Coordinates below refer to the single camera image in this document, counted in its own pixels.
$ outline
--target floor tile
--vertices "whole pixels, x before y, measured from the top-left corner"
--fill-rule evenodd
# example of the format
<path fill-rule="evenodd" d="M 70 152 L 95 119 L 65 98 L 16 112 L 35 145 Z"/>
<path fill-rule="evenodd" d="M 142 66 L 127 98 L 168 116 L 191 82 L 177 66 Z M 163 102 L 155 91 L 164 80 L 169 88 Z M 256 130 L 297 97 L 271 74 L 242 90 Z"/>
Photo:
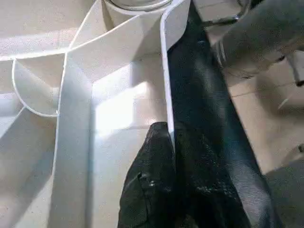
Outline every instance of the floor tile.
<path fill-rule="evenodd" d="M 213 20 L 236 15 L 240 12 L 240 6 L 236 1 L 226 1 L 215 5 L 202 7 L 199 13 L 203 20 Z"/>
<path fill-rule="evenodd" d="M 268 71 L 262 72 L 251 79 L 236 80 L 235 84 L 230 83 L 228 86 L 231 95 L 237 96 L 277 86 L 294 84 L 294 81 L 292 68 L 286 60 L 283 60 L 280 63 L 272 65 Z"/>
<path fill-rule="evenodd" d="M 280 109 L 279 105 L 293 94 Z M 233 97 L 263 173 L 282 167 L 298 156 L 304 143 L 304 90 L 285 85 Z"/>

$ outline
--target curved plastic divider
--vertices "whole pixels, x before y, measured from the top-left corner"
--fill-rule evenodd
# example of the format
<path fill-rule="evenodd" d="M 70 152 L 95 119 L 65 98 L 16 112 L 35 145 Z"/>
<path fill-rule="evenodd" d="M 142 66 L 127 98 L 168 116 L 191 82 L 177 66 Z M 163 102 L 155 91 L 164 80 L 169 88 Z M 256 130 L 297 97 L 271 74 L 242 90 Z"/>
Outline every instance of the curved plastic divider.
<path fill-rule="evenodd" d="M 13 61 L 0 61 L 0 137 L 14 122 L 23 107 L 11 81 Z"/>
<path fill-rule="evenodd" d="M 114 25 L 104 0 L 96 0 L 79 27 L 69 48 L 77 47 L 113 28 Z"/>
<path fill-rule="evenodd" d="M 12 81 L 23 105 L 44 117 L 57 117 L 64 54 L 18 59 L 13 63 Z"/>
<path fill-rule="evenodd" d="M 68 52 L 49 228 L 117 226 L 127 170 L 150 125 L 168 121 L 161 15 L 133 17 Z"/>
<path fill-rule="evenodd" d="M 53 119 L 37 116 L 23 108 L 0 138 L 1 227 L 14 227 L 43 187 L 41 178 L 49 177 L 41 176 L 41 172 L 52 164 L 54 151 L 50 148 L 54 148 L 55 128 Z M 45 153 L 50 153 L 47 164 Z M 35 170 L 41 162 L 44 165 L 37 173 Z"/>

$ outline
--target organizer compartment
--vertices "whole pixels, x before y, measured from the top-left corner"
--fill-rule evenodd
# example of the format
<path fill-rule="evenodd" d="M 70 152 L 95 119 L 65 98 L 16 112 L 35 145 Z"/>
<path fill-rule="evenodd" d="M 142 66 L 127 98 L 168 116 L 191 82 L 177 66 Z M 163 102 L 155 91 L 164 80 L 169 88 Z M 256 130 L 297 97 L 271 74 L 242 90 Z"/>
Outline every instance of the organizer compartment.
<path fill-rule="evenodd" d="M 16 4 L 0 32 L 0 227 L 116 227 L 150 125 L 168 122 L 174 140 L 166 52 L 189 1 L 148 13 L 108 0 L 4 6 Z"/>
<path fill-rule="evenodd" d="M 12 80 L 23 105 L 37 115 L 56 117 L 63 68 L 63 54 L 15 60 Z"/>
<path fill-rule="evenodd" d="M 126 172 L 150 125 L 167 121 L 161 15 L 136 16 L 68 53 L 51 228 L 117 225 Z"/>

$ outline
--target black leather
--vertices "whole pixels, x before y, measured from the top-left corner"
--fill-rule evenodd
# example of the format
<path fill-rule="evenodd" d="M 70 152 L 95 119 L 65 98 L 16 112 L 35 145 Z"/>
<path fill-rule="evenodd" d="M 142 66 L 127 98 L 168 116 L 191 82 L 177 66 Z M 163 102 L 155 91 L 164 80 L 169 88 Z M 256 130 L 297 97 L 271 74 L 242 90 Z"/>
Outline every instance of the black leather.
<path fill-rule="evenodd" d="M 192 3 L 168 62 L 176 153 L 167 124 L 153 124 L 127 173 L 118 227 L 173 228 L 186 215 L 199 228 L 282 227 Z"/>
<path fill-rule="evenodd" d="M 119 228 L 173 228 L 175 161 L 167 123 L 151 125 L 120 199 Z"/>
<path fill-rule="evenodd" d="M 168 62 L 177 176 L 192 204 L 201 199 L 190 213 L 210 218 L 201 227 L 248 227 L 242 205 L 252 227 L 282 227 L 193 3 Z"/>

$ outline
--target tiled floor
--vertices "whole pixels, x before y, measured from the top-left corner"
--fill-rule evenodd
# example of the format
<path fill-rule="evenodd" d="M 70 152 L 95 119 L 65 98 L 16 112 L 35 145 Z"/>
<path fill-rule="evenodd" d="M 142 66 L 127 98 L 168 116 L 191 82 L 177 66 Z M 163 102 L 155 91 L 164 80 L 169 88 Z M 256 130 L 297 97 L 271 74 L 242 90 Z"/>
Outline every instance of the tiled floor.
<path fill-rule="evenodd" d="M 233 0 L 196 1 L 204 20 L 232 15 L 239 10 Z M 229 26 L 208 28 L 211 43 L 228 29 Z M 297 148 L 304 143 L 304 88 L 295 86 L 286 60 L 252 79 L 239 81 L 231 77 L 228 82 L 233 102 L 279 214 L 289 228 L 304 227 L 301 217 L 304 203 L 299 200 L 304 191 L 304 153 Z"/>

